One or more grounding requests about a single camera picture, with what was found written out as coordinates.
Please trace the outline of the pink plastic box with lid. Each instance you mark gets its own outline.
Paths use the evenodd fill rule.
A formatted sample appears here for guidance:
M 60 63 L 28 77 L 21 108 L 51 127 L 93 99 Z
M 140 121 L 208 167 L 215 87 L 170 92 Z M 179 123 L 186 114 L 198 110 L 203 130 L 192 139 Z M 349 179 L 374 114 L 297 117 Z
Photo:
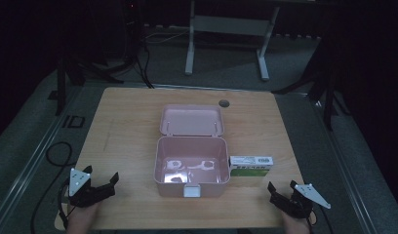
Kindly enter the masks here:
M 211 198 L 224 192 L 230 171 L 219 107 L 168 104 L 160 133 L 154 180 L 161 196 Z

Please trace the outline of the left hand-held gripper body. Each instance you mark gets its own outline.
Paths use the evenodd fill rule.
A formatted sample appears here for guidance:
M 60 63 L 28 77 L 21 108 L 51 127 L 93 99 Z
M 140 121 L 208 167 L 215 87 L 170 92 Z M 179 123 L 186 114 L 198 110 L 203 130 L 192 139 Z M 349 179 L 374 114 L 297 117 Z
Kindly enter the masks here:
M 75 168 L 70 170 L 68 199 L 72 206 L 87 208 L 114 195 L 115 188 L 109 183 L 93 187 L 91 185 L 91 174 L 85 174 Z

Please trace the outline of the black tripod stand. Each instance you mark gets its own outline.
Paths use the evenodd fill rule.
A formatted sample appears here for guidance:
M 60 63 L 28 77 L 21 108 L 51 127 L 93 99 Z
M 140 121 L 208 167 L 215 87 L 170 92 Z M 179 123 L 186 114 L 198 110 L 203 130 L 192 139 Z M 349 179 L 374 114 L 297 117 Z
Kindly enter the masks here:
M 333 102 L 338 73 L 342 66 L 341 59 L 342 50 L 337 49 L 336 44 L 330 39 L 322 38 L 301 77 L 285 88 L 272 91 L 272 94 L 284 95 L 312 82 L 307 96 L 312 101 L 319 101 L 321 97 L 325 97 L 323 121 L 331 131 Z
M 107 82 L 122 84 L 123 81 L 112 77 L 112 74 L 129 66 L 129 63 L 124 62 L 111 68 L 101 69 L 72 52 L 63 51 L 57 67 L 56 115 L 59 116 L 66 107 L 66 78 L 69 78 L 73 85 L 82 86 L 85 83 L 83 70 L 88 70 Z

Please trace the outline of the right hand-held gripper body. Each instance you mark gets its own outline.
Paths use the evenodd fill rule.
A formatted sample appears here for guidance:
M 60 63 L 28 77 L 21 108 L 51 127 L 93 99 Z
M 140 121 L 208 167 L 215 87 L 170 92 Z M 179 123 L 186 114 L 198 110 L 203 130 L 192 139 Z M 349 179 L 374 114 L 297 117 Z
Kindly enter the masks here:
M 293 193 L 290 198 L 287 198 L 280 193 L 278 196 L 271 195 L 270 203 L 280 211 L 294 218 L 309 218 L 314 203 L 326 209 L 330 209 L 332 207 L 311 183 L 299 184 L 297 186 L 297 191 L 293 189 Z

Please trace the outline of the person's left hand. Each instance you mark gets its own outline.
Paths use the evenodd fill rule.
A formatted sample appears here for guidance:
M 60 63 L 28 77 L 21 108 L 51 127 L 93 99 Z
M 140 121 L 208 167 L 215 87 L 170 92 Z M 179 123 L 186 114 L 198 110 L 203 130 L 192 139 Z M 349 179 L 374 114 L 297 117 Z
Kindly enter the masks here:
M 100 203 L 87 208 L 74 207 L 68 217 L 66 234 L 87 234 L 96 219 Z

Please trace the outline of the white and green carton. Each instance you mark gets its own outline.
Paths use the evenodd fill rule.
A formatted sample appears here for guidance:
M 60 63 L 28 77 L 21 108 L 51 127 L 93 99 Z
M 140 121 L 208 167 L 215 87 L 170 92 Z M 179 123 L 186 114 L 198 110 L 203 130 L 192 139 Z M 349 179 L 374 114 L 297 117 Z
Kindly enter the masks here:
M 266 176 L 273 166 L 270 156 L 231 156 L 229 158 L 232 176 Z

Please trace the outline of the white metal table frame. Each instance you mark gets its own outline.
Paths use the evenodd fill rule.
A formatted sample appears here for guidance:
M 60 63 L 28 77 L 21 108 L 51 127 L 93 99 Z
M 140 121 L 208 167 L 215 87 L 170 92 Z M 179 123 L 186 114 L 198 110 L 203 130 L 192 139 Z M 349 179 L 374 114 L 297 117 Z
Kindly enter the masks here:
M 264 81 L 269 80 L 270 76 L 265 60 L 265 54 L 279 12 L 280 8 L 274 7 L 272 10 L 270 20 L 236 19 L 236 18 L 202 16 L 202 15 L 197 15 L 195 13 L 195 0 L 190 0 L 189 30 L 188 30 L 189 41 L 188 41 L 184 73 L 186 75 L 191 75 L 193 73 L 194 56 L 195 56 L 194 37 L 196 31 L 224 33 L 224 34 L 240 34 L 240 35 L 260 36 L 263 38 L 262 45 L 259 49 L 256 50 L 256 54 L 259 65 L 260 78 Z

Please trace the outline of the person's right hand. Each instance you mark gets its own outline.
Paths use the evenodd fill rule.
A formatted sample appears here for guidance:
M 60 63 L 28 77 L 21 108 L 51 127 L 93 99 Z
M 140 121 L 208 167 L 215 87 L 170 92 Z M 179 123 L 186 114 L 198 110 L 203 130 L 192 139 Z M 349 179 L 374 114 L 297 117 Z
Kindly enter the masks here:
M 311 234 L 311 226 L 306 219 L 294 218 L 282 212 L 285 234 Z

